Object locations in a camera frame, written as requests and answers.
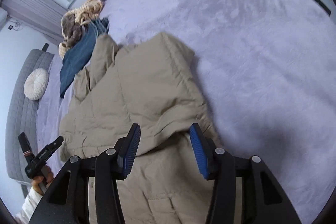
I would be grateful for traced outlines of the person left hand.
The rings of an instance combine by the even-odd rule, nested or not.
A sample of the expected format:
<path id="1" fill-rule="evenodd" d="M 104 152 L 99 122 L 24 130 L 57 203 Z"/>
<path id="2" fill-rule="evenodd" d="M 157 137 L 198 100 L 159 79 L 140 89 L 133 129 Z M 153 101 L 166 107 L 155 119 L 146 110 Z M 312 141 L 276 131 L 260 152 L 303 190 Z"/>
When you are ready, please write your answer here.
<path id="1" fill-rule="evenodd" d="M 31 182 L 31 186 L 33 190 L 39 193 L 40 195 L 44 195 L 43 190 L 41 189 L 41 184 L 46 183 L 46 188 L 48 188 L 54 180 L 54 173 L 48 165 L 44 166 L 44 172 L 42 176 L 36 176 L 33 178 Z"/>

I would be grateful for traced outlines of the white sleeve forearm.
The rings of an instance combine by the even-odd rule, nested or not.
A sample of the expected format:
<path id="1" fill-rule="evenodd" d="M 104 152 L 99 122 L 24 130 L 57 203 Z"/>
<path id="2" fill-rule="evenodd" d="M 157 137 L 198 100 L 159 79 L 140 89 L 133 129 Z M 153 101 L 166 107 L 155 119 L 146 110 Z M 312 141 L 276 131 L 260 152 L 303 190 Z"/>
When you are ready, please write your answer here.
<path id="1" fill-rule="evenodd" d="M 28 224 L 41 199 L 42 195 L 31 187 L 22 205 L 21 211 L 14 216 L 15 222 L 19 224 Z"/>

